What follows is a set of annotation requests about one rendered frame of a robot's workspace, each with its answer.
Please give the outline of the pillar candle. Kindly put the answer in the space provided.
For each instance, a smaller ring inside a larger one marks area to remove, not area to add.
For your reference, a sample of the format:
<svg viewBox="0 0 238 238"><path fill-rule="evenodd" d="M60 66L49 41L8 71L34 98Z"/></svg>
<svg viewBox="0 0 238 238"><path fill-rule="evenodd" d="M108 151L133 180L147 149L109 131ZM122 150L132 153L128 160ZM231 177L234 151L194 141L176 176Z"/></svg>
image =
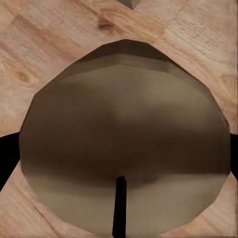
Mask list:
<svg viewBox="0 0 238 238"><path fill-rule="evenodd" d="M21 170L64 222L114 238L193 221L231 172L230 124L210 89L148 43L105 44L33 97Z"/></svg>

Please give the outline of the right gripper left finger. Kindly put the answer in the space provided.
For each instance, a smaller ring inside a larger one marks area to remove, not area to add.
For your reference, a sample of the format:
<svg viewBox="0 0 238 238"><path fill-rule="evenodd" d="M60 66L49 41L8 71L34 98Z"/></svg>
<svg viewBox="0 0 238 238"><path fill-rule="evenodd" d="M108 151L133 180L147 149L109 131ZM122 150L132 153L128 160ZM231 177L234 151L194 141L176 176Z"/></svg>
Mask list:
<svg viewBox="0 0 238 238"><path fill-rule="evenodd" d="M19 134L0 137L0 191L20 160Z"/></svg>

